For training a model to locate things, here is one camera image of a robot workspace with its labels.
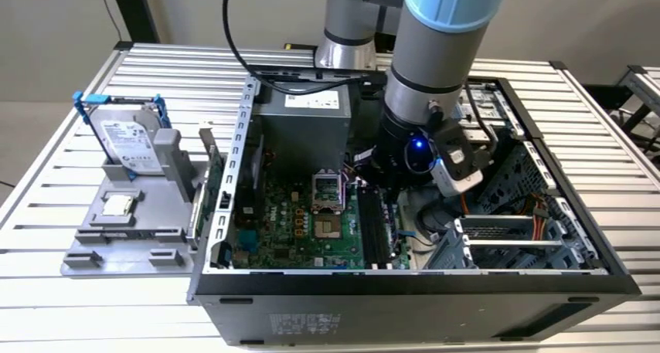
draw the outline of slotted aluminum work surface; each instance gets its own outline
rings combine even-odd
[[[245,51],[251,63],[312,65],[306,51]],[[381,56],[380,67],[389,66]],[[540,344],[282,347],[283,351],[660,350],[658,172],[621,136],[571,73],[543,62],[480,59],[476,76],[501,76],[545,134],[644,296]],[[229,146],[245,70],[230,51],[135,45],[115,51],[88,93],[166,98],[182,148],[205,159],[197,125]],[[72,280],[60,263],[103,180],[103,154],[72,111],[0,209],[0,351],[214,351],[223,340],[201,307],[185,303],[187,277]]]
[[[619,85],[627,86],[651,111],[660,116],[660,67],[628,66]]]

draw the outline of white label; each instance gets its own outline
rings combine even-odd
[[[126,233],[103,233],[103,236],[110,237],[110,238],[116,238],[116,239],[123,239],[123,238],[128,237],[128,235]]]
[[[134,121],[102,121],[112,151],[122,165],[138,174],[162,173],[147,130]]]
[[[293,96],[291,94],[287,94],[285,107],[340,110],[340,92],[336,90],[326,90],[325,92],[308,94],[306,96]]]
[[[336,334],[341,314],[270,314],[270,327],[275,335]]]

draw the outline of cable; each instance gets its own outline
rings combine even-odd
[[[488,152],[491,156],[496,154],[497,149],[497,136],[493,130],[487,127],[484,120],[481,119],[481,114],[479,113],[477,103],[475,102],[473,91],[471,90],[471,85],[468,81],[465,82],[465,93],[468,94],[468,101],[471,103],[471,107],[473,108],[475,118],[477,119],[479,127],[484,130],[484,133],[488,135],[488,139],[491,139],[491,146],[488,148]]]
[[[416,240],[418,243],[421,243],[422,245],[428,246],[428,247],[433,247],[433,244],[432,243],[425,243],[417,236],[406,236],[405,237],[406,239],[413,239]]]
[[[342,81],[337,81],[334,83],[322,85],[320,87],[316,87],[313,89],[308,90],[291,90],[287,88],[281,87],[275,83],[271,83],[269,80],[266,80],[262,75],[259,75],[255,70],[251,68],[251,66],[247,64],[246,60],[241,56],[241,53],[238,52],[237,45],[234,44],[234,39],[231,37],[231,31],[229,28],[229,0],[223,0],[223,30],[225,30],[225,38],[227,39],[227,44],[229,48],[231,49],[231,53],[234,54],[234,57],[237,57],[237,61],[241,63],[241,65],[246,68],[246,71],[250,73],[250,75],[261,81],[263,85],[266,85],[270,89],[277,90],[279,93],[285,93],[293,96],[305,96],[308,94],[314,94],[318,92],[322,92],[325,90],[329,90],[332,88],[341,87],[345,84],[350,83],[360,83],[365,81],[369,76],[362,76],[362,77],[354,77]]]
[[[103,4],[106,5],[107,15],[111,17],[112,25],[115,26],[116,35],[120,38],[120,42],[123,42],[124,39],[122,38],[120,27],[116,25],[115,17],[112,16],[112,12],[111,12],[111,7],[107,5],[107,0],[103,0]]]
[[[468,202],[465,201],[465,193],[461,193],[461,207],[464,208],[464,214],[469,216],[471,211],[468,209]]]
[[[16,188],[16,185],[14,185],[12,183],[7,183],[6,181],[0,181],[0,185],[6,185],[7,187]]]
[[[517,198],[508,200],[503,205],[500,205],[495,210],[491,212],[491,215],[500,214],[505,209],[511,208],[511,206],[519,202],[520,200],[525,199],[528,195],[521,195]]]

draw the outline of wall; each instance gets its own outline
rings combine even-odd
[[[0,32],[0,100],[67,101],[118,41],[102,0],[0,0]]]
[[[177,44],[223,46],[221,0],[150,0]],[[325,0],[231,0],[239,46],[281,48],[322,38]],[[612,82],[625,65],[660,65],[660,0],[504,0],[481,57],[560,59],[585,82]]]
[[[149,0],[166,42],[223,46],[221,0]],[[128,36],[115,0],[108,0]],[[239,46],[322,39],[325,0],[231,0]],[[480,56],[560,59],[587,82],[660,65],[660,0],[504,0]],[[0,0],[0,100],[67,101],[116,41],[102,0]]]
[[[226,46],[222,0],[149,0],[159,2],[171,42]],[[229,21],[238,47],[281,49],[283,43],[316,44],[324,38],[326,0],[230,0]]]
[[[480,56],[560,59],[585,83],[660,65],[660,0],[504,0]]]

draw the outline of motherboard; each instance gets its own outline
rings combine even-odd
[[[263,218],[238,233],[235,268],[364,270],[372,267],[365,255],[380,247],[392,267],[409,269],[406,253],[394,251],[406,246],[405,240],[396,238],[398,212],[393,211],[392,220],[384,223],[381,233],[390,236],[380,239],[382,246],[374,245],[361,231],[360,188],[346,184],[342,175],[337,177],[340,185],[333,184],[329,175],[320,178],[321,182],[266,178]],[[333,187],[338,188],[337,194],[330,192]],[[328,202],[342,201],[344,210],[320,209],[314,204],[320,196]]]

